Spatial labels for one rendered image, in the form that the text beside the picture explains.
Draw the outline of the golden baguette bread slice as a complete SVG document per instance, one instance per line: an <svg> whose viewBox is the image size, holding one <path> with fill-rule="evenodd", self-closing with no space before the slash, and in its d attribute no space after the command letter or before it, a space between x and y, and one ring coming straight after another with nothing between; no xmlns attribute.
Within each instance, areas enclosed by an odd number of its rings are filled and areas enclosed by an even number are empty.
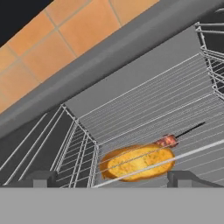
<svg viewBox="0 0 224 224"><path fill-rule="evenodd" d="M103 179L123 177L122 182L137 182L152 179L170 171L175 165L174 161L147 170L145 168L174 157L171 148L155 143L132 145L107 153L101 159L99 169Z"/></svg>

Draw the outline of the grey toaster oven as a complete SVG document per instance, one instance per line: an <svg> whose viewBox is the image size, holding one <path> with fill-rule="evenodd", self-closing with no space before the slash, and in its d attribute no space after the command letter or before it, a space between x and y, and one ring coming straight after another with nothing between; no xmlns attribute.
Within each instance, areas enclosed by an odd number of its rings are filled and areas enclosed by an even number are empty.
<svg viewBox="0 0 224 224"><path fill-rule="evenodd" d="M224 0L55 0L0 47L0 187L126 187L110 160L178 138L224 185Z"/></svg>

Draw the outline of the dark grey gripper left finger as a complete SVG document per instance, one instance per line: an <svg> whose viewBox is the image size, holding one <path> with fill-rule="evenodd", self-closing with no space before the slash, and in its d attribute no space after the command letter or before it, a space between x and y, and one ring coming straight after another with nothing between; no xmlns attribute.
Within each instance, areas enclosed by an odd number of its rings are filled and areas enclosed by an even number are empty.
<svg viewBox="0 0 224 224"><path fill-rule="evenodd" d="M5 187L18 188L49 188L56 186L56 171L35 171L28 175L25 180L19 180Z"/></svg>

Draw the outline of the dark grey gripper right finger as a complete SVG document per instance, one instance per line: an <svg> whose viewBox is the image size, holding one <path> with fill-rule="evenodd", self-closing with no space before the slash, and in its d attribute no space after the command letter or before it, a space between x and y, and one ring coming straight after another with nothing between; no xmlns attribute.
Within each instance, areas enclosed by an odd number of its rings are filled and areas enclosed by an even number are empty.
<svg viewBox="0 0 224 224"><path fill-rule="evenodd" d="M197 177L190 171L169 171L167 178L168 187L221 187L221 185Z"/></svg>

